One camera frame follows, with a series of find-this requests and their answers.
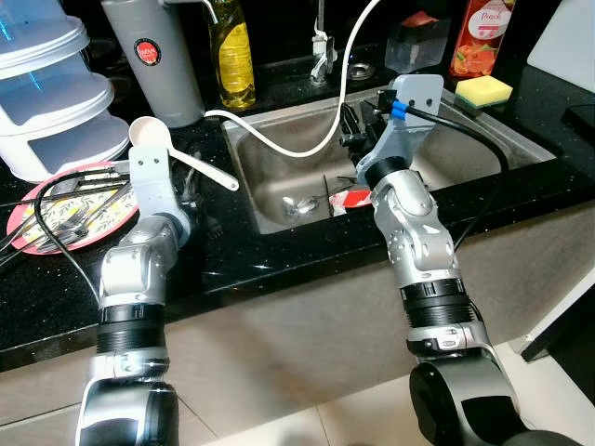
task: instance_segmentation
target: white cable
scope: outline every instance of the white cable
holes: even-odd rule
[[[345,46],[345,54],[343,55],[343,65],[341,67],[341,88],[340,88],[340,92],[338,95],[337,115],[335,116],[335,121],[333,122],[333,125],[331,125],[331,128],[328,131],[328,134],[313,149],[310,149],[309,151],[289,151],[287,149],[284,149],[283,147],[275,144],[270,139],[268,139],[267,137],[262,135],[260,132],[257,131],[256,128],[254,128],[252,125],[250,125],[249,123],[244,121],[242,118],[240,118],[239,116],[236,116],[233,113],[230,113],[229,111],[210,110],[205,113],[205,118],[208,118],[211,116],[222,116],[224,118],[231,119],[236,124],[243,127],[248,132],[250,132],[252,135],[254,135],[258,139],[260,139],[262,142],[264,142],[270,148],[278,151],[279,153],[281,153],[283,155],[290,156],[292,158],[306,158],[308,156],[312,156],[315,153],[318,153],[321,149],[323,149],[326,146],[326,144],[328,144],[328,142],[331,140],[333,135],[335,135],[335,131],[337,130],[338,124],[341,120],[341,104],[343,102],[345,102],[345,92],[347,89],[347,68],[348,68],[349,61],[350,61],[351,47],[353,46],[353,41],[355,40],[355,36],[357,35],[357,32],[360,31],[360,27],[362,26],[362,23],[364,23],[364,20],[368,17],[368,15],[372,11],[372,9],[374,9],[374,7],[378,3],[380,3],[380,0],[371,0],[370,3],[365,7],[365,9],[362,12],[362,14],[360,15],[360,17],[355,22],[355,25],[353,25],[353,29],[351,30],[351,34],[350,34],[350,38],[347,40],[347,45]]]

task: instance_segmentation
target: plastic spoon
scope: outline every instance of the plastic spoon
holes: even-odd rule
[[[198,160],[193,156],[190,156],[183,151],[179,151],[174,148],[171,142],[171,135],[167,126],[157,118],[152,116],[142,116],[135,119],[130,125],[128,130],[130,141],[133,145],[139,146],[142,144],[164,144],[167,146],[169,154],[189,165],[193,169],[196,169],[201,174],[211,178],[213,181],[217,181],[221,186],[229,190],[240,189],[240,183],[236,177],[223,172],[221,169],[216,168],[211,164],[207,164],[204,161]]]

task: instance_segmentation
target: white cutting board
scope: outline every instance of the white cutting board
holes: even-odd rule
[[[562,0],[527,63],[595,93],[595,0]]]

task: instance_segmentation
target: bottle label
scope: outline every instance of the bottle label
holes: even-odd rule
[[[161,60],[161,49],[151,39],[137,40],[134,44],[134,51],[140,61],[149,67],[157,65]]]
[[[469,18],[469,32],[480,40],[499,37],[509,26],[511,15],[502,0],[492,0]]]
[[[236,25],[219,48],[221,84],[230,93],[246,90],[254,84],[250,43],[245,23]]]

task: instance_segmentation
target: red logo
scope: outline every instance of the red logo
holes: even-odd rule
[[[145,65],[152,67],[157,65],[161,60],[161,50],[159,46],[150,39],[139,39],[134,44],[134,49],[140,61]]]

